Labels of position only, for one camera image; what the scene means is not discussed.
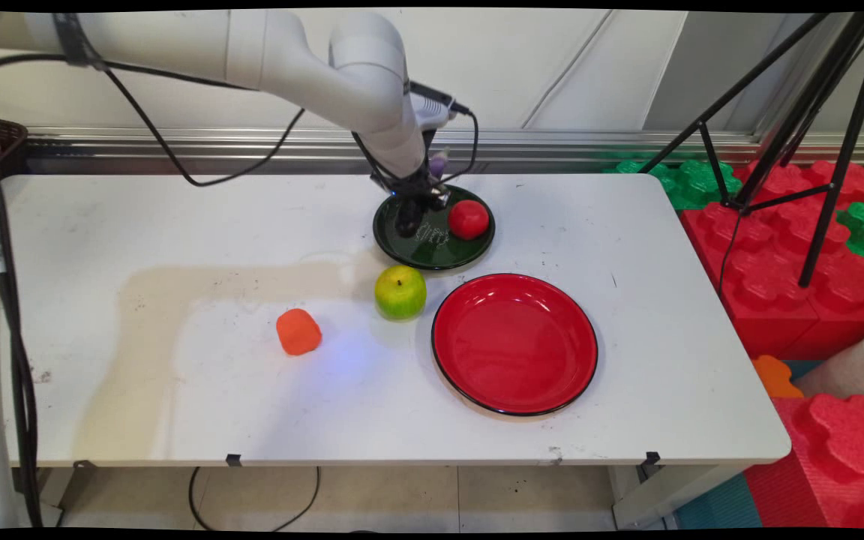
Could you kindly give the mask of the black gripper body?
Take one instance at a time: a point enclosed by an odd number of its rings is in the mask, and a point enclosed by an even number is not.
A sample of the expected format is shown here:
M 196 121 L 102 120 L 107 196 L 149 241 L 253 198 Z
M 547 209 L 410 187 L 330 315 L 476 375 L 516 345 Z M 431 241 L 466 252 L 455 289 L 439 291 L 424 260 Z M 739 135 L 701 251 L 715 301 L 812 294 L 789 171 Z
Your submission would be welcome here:
M 436 192 L 449 192 L 442 178 L 432 175 L 427 166 L 419 168 L 415 173 L 405 178 L 398 178 L 377 169 L 376 184 L 389 196 L 405 200 L 418 200 L 419 204 L 428 209 L 428 196 Z

